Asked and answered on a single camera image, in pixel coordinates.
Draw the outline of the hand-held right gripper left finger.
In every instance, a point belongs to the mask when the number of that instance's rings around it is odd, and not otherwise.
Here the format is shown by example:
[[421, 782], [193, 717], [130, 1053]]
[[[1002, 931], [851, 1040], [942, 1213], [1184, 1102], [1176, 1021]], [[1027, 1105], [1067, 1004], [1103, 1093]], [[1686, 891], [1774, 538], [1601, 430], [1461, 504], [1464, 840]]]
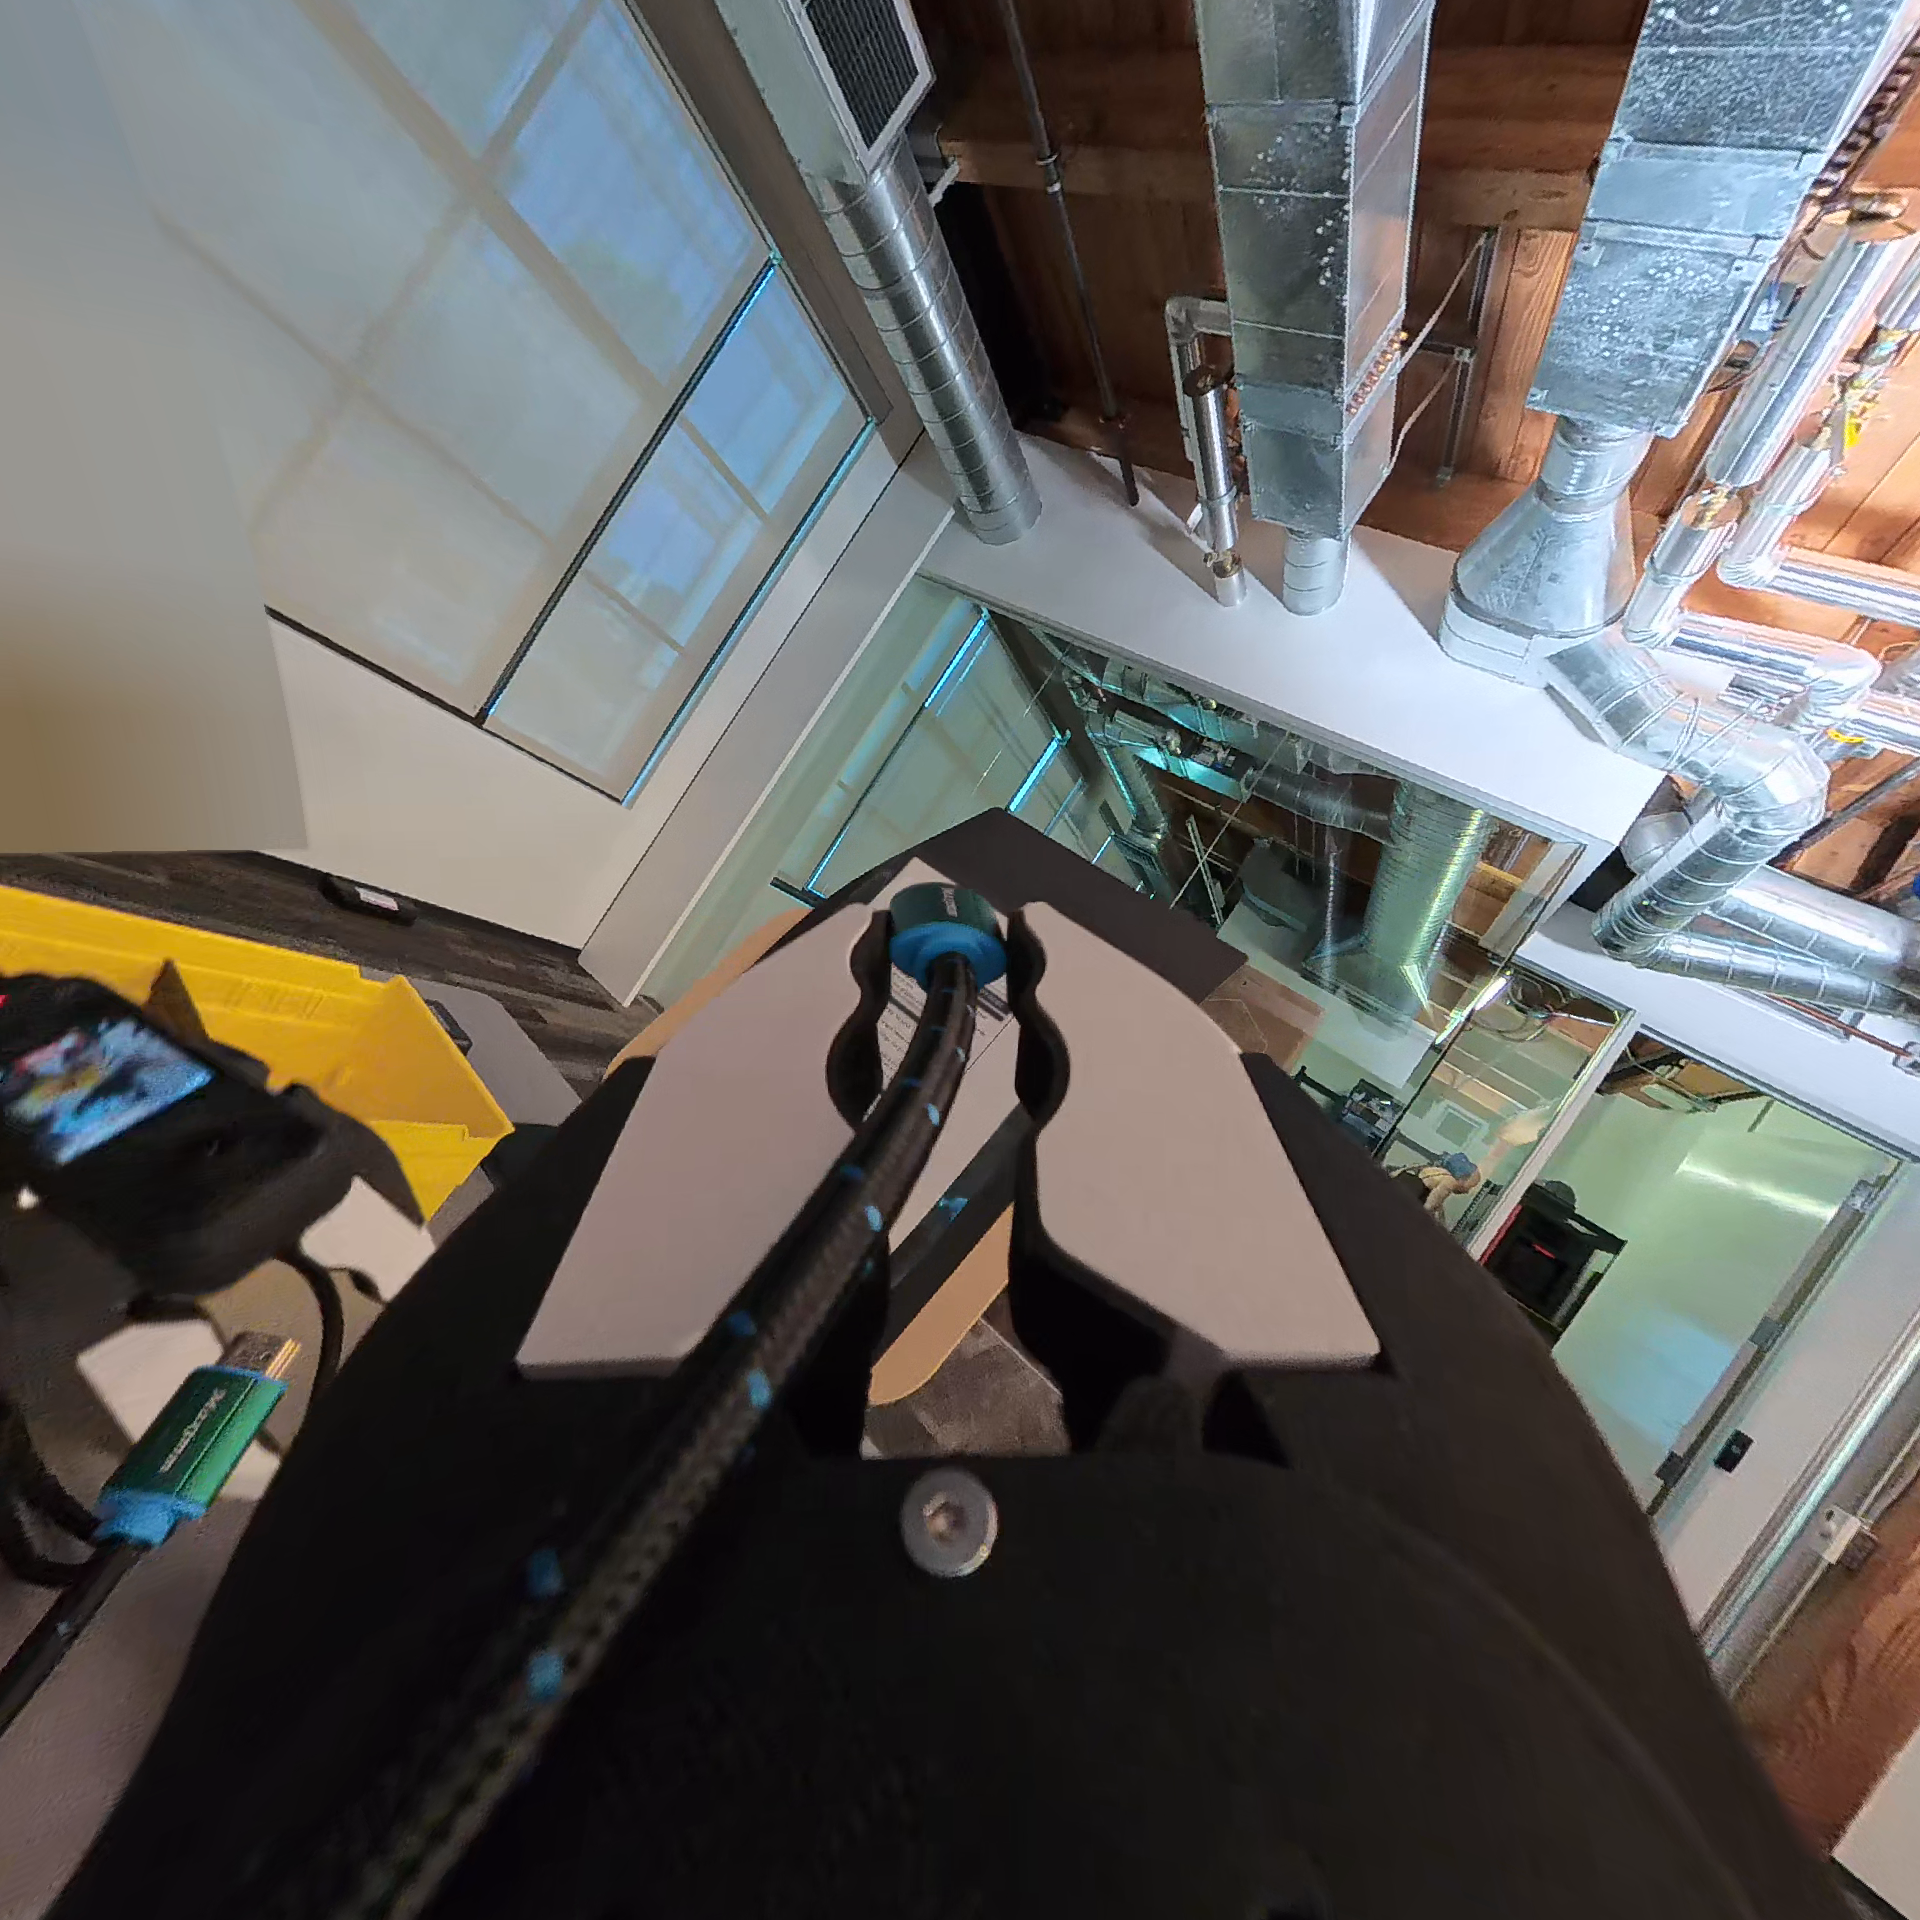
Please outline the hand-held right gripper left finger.
[[669, 1377], [854, 1142], [893, 966], [845, 902], [675, 1011], [517, 1352], [531, 1380]]

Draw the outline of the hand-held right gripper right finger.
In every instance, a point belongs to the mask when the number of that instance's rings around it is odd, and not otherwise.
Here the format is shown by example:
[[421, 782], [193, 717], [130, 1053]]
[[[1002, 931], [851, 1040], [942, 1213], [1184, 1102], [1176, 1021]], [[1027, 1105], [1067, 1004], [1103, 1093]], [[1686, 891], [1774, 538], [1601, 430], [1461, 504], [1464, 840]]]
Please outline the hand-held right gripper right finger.
[[1382, 1338], [1215, 1017], [1049, 902], [1016, 913], [1009, 992], [1038, 1256], [1200, 1360], [1375, 1364]]

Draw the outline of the yellow plastic bin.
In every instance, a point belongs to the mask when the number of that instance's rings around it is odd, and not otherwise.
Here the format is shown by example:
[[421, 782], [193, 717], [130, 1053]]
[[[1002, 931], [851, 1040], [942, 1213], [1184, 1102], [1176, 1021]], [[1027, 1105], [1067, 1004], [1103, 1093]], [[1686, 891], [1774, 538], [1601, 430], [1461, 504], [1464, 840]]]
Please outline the yellow plastic bin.
[[513, 1130], [400, 977], [17, 886], [2, 890], [2, 962], [8, 974], [88, 977], [130, 1002], [177, 966], [209, 1035], [261, 1061], [277, 1088], [314, 1088], [376, 1131], [423, 1216]]

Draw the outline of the spiral duct elbow run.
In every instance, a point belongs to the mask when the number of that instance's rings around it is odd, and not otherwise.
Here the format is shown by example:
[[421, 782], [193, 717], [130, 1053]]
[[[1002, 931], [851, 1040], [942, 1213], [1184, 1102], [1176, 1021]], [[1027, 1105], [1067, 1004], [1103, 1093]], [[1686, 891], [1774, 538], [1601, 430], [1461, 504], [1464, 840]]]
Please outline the spiral duct elbow run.
[[1829, 795], [1805, 737], [1683, 691], [1618, 632], [1547, 657], [1543, 683], [1601, 742], [1689, 782], [1703, 802], [1597, 907], [1598, 948], [1819, 1011], [1915, 1017], [1915, 928], [1770, 865]]

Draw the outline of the framed instruction sheet stand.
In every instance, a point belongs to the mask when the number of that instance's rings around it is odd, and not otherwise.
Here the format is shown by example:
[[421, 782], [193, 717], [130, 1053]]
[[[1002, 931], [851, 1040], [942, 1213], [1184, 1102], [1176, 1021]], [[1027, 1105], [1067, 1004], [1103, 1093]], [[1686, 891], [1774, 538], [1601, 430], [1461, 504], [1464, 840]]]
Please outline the framed instruction sheet stand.
[[[745, 932], [705, 977], [621, 1050], [603, 1076], [610, 1078], [618, 1067], [659, 1057], [686, 1025], [710, 1004], [728, 997], [742, 977], [752, 972], [810, 920], [811, 913], [793, 902]], [[977, 1323], [990, 1314], [1006, 1290], [1013, 1251], [1013, 1196], [1006, 1190], [1002, 1197], [990, 1197], [978, 1190], [960, 1210], [953, 1205], [960, 1197], [959, 1187], [959, 1174], [945, 1182], [934, 1196], [938, 1206], [930, 1206], [919, 1220], [934, 1225], [934, 1216], [942, 1213], [939, 1232], [927, 1252], [907, 1259], [905, 1244], [894, 1242], [893, 1317], [872, 1378], [873, 1408], [903, 1403], [928, 1387], [949, 1358], [965, 1349]]]

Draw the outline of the small silver pipe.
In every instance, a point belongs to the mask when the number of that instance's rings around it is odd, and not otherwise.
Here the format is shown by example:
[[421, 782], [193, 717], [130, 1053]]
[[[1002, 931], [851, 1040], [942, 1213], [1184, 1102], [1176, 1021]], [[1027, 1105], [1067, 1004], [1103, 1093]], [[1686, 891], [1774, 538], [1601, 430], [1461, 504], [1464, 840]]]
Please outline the small silver pipe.
[[1224, 608], [1240, 608], [1247, 592], [1240, 541], [1240, 485], [1232, 465], [1232, 377], [1209, 342], [1232, 336], [1231, 309], [1200, 296], [1173, 296], [1163, 307], [1169, 362], [1181, 390], [1183, 440], [1194, 481], [1187, 536], [1202, 550], [1207, 582]]

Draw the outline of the thin black ceiling pipe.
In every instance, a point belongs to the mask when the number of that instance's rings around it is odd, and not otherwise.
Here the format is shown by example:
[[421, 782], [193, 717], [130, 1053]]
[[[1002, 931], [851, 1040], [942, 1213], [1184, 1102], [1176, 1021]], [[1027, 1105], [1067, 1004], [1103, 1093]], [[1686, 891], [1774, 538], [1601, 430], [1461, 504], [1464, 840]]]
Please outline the thin black ceiling pipe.
[[1073, 216], [1067, 209], [1067, 193], [1065, 193], [1065, 163], [1059, 139], [1051, 133], [1048, 109], [1040, 96], [1040, 77], [1034, 64], [1034, 56], [1029, 52], [1025, 22], [1019, 16], [1017, 2], [998, 2], [994, 12], [999, 16], [999, 30], [1006, 40], [1009, 57], [1016, 68], [1016, 86], [1019, 91], [1027, 134], [1034, 153], [1034, 163], [1040, 171], [1040, 182], [1048, 196], [1049, 218], [1056, 230], [1056, 238], [1064, 250], [1064, 264], [1067, 273], [1067, 282], [1073, 289], [1073, 309], [1083, 336], [1083, 346], [1088, 350], [1088, 366], [1095, 381], [1095, 408], [1098, 419], [1107, 433], [1107, 443], [1112, 458], [1115, 460], [1120, 490], [1125, 496], [1127, 507], [1139, 507], [1142, 504], [1142, 486], [1137, 476], [1137, 462], [1129, 443], [1129, 428], [1125, 414], [1120, 410], [1120, 401], [1114, 386], [1114, 373], [1109, 366], [1109, 357], [1104, 354], [1104, 346], [1098, 331], [1098, 313], [1095, 302], [1088, 286], [1086, 266], [1081, 259], [1081, 250], [1077, 248]]

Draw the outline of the silver insulated pipes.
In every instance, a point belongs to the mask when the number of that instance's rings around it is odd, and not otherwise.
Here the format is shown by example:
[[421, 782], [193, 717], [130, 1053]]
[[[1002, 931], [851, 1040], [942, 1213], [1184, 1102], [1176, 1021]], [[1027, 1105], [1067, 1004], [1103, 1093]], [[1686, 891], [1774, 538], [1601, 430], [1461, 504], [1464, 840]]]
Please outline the silver insulated pipes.
[[1693, 616], [1711, 572], [1736, 587], [1778, 590], [1845, 613], [1896, 618], [1915, 590], [1845, 572], [1785, 538], [1834, 481], [1849, 426], [1915, 346], [1915, 229], [1859, 213], [1819, 222], [1832, 244], [1768, 336], [1709, 442], [1693, 491], [1655, 538], [1623, 610], [1623, 636], [1729, 666], [1745, 688], [1793, 696], [1793, 725], [1849, 733], [1879, 667], [1856, 648]]

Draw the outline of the round spiral metal duct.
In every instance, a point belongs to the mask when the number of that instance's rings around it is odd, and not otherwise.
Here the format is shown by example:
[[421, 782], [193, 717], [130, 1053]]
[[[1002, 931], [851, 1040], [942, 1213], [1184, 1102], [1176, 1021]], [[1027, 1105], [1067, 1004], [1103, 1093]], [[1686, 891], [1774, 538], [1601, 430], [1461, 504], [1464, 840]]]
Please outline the round spiral metal duct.
[[1025, 540], [1040, 493], [907, 141], [862, 180], [817, 180], [810, 193], [965, 523], [983, 544]]

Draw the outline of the narrow rectangular metal duct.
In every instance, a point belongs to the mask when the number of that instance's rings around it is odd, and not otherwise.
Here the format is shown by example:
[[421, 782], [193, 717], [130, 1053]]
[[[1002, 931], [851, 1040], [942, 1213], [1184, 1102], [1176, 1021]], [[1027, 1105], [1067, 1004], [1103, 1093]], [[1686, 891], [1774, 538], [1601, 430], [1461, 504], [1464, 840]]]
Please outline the narrow rectangular metal duct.
[[1253, 514], [1282, 606], [1337, 603], [1394, 462], [1431, 2], [1199, 2]]

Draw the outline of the wide rectangular metal duct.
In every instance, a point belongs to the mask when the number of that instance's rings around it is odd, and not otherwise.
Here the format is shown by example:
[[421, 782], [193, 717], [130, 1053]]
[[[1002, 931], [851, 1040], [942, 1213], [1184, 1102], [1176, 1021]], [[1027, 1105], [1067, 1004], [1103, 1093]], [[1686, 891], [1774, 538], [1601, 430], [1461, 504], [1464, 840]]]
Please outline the wide rectangular metal duct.
[[1822, 170], [1915, 35], [1915, 4], [1655, 2], [1528, 404], [1526, 493], [1461, 550], [1439, 648], [1522, 685], [1634, 586], [1629, 491], [1737, 340]]

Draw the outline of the metal duct with vent grille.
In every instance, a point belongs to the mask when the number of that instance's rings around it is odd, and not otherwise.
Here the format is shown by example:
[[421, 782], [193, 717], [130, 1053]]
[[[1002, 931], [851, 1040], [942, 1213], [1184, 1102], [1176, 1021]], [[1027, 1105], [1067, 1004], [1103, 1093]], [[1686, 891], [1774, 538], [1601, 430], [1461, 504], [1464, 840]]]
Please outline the metal duct with vent grille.
[[718, 2], [760, 96], [810, 180], [877, 176], [930, 91], [903, 2]]

